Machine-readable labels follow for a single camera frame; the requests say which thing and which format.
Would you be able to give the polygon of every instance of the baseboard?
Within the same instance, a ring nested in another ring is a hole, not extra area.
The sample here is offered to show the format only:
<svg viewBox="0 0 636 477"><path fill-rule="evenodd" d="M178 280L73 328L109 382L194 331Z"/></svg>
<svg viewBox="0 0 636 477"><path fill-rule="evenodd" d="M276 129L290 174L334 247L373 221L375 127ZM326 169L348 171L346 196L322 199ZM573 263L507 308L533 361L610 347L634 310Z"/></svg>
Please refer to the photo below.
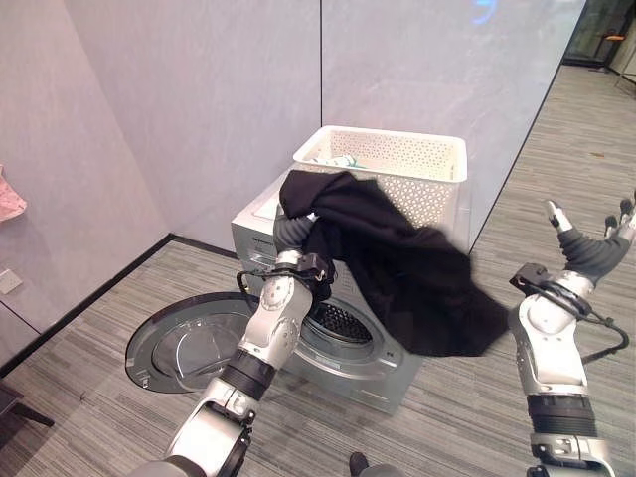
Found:
<svg viewBox="0 0 636 477"><path fill-rule="evenodd" d="M200 248L201 250L210 251L211 253L216 253L217 255L226 256L227 258L235 258L239 259L237 254L233 251L225 250L224 248L219 248L214 245L209 245L207 243L203 243L202 241L194 240L192 238L177 236L176 234L168 234L170 240L177 241L178 243L184 243L185 245L193 246L195 248Z"/></svg>
<svg viewBox="0 0 636 477"><path fill-rule="evenodd" d="M159 251L166 243L168 243L172 239L171 234L167 234L165 237L161 238L157 243L152 245L146 251L144 251L141 255L135 258L130 264L128 264L125 268L123 268L119 273L113 276L111 279L106 281L103 285L101 285L96 291L94 291L91 295L89 295L85 300L83 300L79 305L73 308L69 313L64 315L60 320L58 320L53 326L47 329L44 333L42 333L38 338L29 343L20 353L11 358L7 363L0 367L0 378L4 378L9 373L11 373L18 365L20 365L23 361L25 361L29 356L31 356L38 348L44 345L47 341L53 338L56 333L62 330L65 326L75 320L78 316L80 316L83 311L86 310L90 305L92 305L95 301L97 301L104 293L106 293L110 288L119 283L122 279L124 279L131 271L141 265L144 261L150 258L153 254Z"/></svg>

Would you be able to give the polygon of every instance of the black cable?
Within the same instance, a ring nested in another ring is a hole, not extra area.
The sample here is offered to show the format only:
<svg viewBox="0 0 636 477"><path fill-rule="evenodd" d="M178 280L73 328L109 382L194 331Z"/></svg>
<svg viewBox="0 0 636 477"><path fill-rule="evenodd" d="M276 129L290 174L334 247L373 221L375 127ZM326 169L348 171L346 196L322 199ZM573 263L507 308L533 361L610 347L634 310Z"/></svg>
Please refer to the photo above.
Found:
<svg viewBox="0 0 636 477"><path fill-rule="evenodd" d="M561 301L556 296L545 292L542 288L539 288L538 286L528 282L525 282L525 284L529 286L530 288L532 288L534 291L536 291L538 294L543 296L546 300L551 301L555 305L565 310L567 313L573 315L574 318L576 318L576 320L586 321L587 323L591 323L593 325L603 325L606 328L609 328L610 330L613 330L620 335L621 342L618 345L611 346L609 348L605 348L604 350L597 351L596 353L592 353L590 355L581 357L581 361L583 362L584 365L591 363L592 361L596 361L601 358L604 358L607 355L613 355L616 352L623 350L629 346L629 335L625 333L623 329L619 328L618 326L614 324L613 318L611 317L605 318L599 315L598 313L596 313L594 310L590 310L590 314L594 315L597 318L597 320L592 320L588 318L587 316L579 313L578 310L570 306L568 303Z"/></svg>
<svg viewBox="0 0 636 477"><path fill-rule="evenodd" d="M622 328L619 328L618 326L616 326L614 324L614 319L613 318L611 318L609 316L607 318L603 318L598 313L596 313L594 310L591 311L591 314L596 316L599 321L596 322L594 320L590 320L587 317L585 317L584 320L587 321L588 323L602 324L603 326L609 328L610 330L615 331L616 333L618 333L620 335L621 342L618 345L616 345L616 346L605 348L602 351L597 351L596 353L592 353L590 355L582 357L581 360L583 361L584 365L586 365L587 363L591 363L592 361L596 361L596 360L599 360L601 358L604 358L607 355L614 355L618 351L624 350L625 348L627 348L629 346L629 335L625 332L625 330L623 330Z"/></svg>
<svg viewBox="0 0 636 477"><path fill-rule="evenodd" d="M240 290L240 294L242 295L242 298L245 300L245 303L247 303L247 306L249 307L251 312L255 313L257 307L255 306L252 296L247 291L247 287L242 281L242 278L244 275L256 276L256 274L252 271L240 271L239 273L237 273L237 284L238 284L238 289Z"/></svg>

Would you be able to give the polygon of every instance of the white laundry basket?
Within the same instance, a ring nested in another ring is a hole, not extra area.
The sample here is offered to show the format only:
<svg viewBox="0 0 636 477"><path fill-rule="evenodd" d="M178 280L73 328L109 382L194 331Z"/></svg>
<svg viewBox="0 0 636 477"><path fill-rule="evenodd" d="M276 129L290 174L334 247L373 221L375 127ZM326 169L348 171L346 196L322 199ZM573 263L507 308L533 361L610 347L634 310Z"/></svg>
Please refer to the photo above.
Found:
<svg viewBox="0 0 636 477"><path fill-rule="evenodd" d="M349 170L358 179L376 179L416 227L454 228L459 186L467 177L466 143L461 138L324 126L293 158L296 169Z"/></svg>

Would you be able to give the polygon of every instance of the pink cloth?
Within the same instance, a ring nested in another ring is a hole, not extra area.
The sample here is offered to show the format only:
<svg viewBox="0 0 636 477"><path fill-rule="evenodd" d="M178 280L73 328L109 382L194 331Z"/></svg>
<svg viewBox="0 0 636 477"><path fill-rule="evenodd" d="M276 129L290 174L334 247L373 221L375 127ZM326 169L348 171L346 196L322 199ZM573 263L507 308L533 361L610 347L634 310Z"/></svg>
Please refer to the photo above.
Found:
<svg viewBox="0 0 636 477"><path fill-rule="evenodd" d="M2 168L0 165L0 222L19 216L27 208L25 200L16 194L2 177Z"/></svg>

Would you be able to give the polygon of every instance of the glass door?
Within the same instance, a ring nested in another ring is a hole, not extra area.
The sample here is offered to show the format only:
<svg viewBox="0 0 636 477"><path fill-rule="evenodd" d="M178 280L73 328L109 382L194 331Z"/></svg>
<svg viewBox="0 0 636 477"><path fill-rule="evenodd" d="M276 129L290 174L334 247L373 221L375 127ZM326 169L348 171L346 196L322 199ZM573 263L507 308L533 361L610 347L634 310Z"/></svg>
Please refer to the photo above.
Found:
<svg viewBox="0 0 636 477"><path fill-rule="evenodd" d="M609 65L634 17L634 0L587 0L569 41L563 63Z"/></svg>

